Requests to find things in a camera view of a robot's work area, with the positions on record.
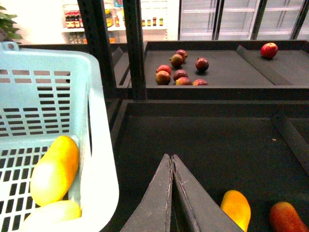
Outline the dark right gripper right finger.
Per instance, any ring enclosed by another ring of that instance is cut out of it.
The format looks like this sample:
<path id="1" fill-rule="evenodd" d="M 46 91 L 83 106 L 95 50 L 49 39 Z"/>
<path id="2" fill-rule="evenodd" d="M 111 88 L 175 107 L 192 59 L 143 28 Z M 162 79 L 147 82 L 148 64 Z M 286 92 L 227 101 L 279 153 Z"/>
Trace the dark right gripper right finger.
<path id="1" fill-rule="evenodd" d="M 180 232 L 240 232 L 177 155 L 171 157 L 172 201 Z"/>

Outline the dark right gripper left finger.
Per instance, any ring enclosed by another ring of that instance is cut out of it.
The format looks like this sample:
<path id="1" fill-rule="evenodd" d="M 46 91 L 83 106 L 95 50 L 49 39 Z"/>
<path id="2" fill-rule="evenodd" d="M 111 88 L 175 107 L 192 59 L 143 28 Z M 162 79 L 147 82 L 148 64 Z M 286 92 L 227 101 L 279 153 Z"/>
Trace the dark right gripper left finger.
<path id="1" fill-rule="evenodd" d="M 168 154 L 162 160 L 122 232 L 169 232 L 172 208 L 173 167 Z"/>

